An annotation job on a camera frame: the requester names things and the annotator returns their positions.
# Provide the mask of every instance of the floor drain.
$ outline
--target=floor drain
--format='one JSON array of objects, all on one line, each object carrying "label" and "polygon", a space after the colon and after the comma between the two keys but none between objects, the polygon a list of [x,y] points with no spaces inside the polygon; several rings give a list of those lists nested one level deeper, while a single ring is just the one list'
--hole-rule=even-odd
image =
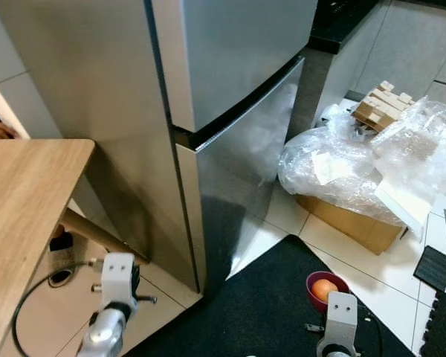
[{"label": "floor drain", "polygon": [[74,270],[58,271],[48,278],[48,285],[51,288],[60,288],[71,281],[74,276]]}]

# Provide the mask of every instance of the cardboard box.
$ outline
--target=cardboard box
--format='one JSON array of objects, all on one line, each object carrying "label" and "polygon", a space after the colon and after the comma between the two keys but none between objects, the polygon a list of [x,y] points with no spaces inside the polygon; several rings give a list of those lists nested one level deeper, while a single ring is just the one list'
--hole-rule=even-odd
[{"label": "cardboard box", "polygon": [[352,238],[358,244],[380,255],[401,237],[405,227],[396,227],[361,214],[344,210],[320,199],[297,195],[297,202],[309,213]]}]

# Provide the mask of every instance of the wooden blocks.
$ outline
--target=wooden blocks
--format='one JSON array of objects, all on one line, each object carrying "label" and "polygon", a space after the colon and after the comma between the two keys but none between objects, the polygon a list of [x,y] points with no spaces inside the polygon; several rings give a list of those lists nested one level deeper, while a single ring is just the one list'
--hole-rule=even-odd
[{"label": "wooden blocks", "polygon": [[398,120],[401,111],[415,103],[406,93],[399,96],[392,93],[393,88],[386,80],[380,83],[360,102],[352,116],[377,132],[385,129]]}]

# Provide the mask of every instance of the kitchen counter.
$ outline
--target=kitchen counter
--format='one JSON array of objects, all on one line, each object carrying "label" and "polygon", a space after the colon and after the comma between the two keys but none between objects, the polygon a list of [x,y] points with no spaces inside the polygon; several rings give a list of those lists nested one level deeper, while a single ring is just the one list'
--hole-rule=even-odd
[{"label": "kitchen counter", "polygon": [[[333,22],[324,22],[323,16],[317,14],[312,25],[311,36],[307,47],[314,50],[338,54],[344,45],[357,33],[358,29],[369,18],[379,0],[357,1],[347,8],[338,19]],[[409,1],[423,4],[431,4],[446,8],[446,0],[420,0]]]}]

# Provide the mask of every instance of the wooden table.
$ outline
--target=wooden table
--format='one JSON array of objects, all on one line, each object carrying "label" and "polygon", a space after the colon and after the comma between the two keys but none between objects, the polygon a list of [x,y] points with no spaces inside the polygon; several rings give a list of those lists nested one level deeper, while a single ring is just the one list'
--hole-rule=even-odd
[{"label": "wooden table", "polygon": [[0,348],[60,222],[112,251],[131,251],[67,209],[93,149],[94,142],[86,139],[0,140]]}]

